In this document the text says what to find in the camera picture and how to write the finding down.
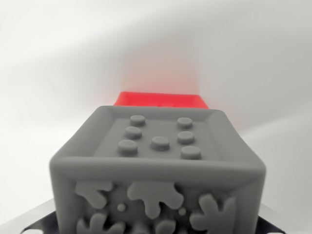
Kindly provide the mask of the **black-tipped silver gripper right finger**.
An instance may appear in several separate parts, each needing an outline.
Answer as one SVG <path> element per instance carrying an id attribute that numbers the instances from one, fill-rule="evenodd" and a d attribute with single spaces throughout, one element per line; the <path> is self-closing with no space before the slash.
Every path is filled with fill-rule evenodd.
<path id="1" fill-rule="evenodd" d="M 311 234 L 304 227 L 264 204 L 260 204 L 256 234 Z"/>

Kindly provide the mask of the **black-tipped silver gripper left finger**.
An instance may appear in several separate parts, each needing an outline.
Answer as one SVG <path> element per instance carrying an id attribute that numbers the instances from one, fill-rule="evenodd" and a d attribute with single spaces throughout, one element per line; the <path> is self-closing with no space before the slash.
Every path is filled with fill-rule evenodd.
<path id="1" fill-rule="evenodd" d="M 30 229 L 38 229 L 44 234 L 59 234 L 53 198 L 2 224 L 0 233 L 21 234 Z"/>

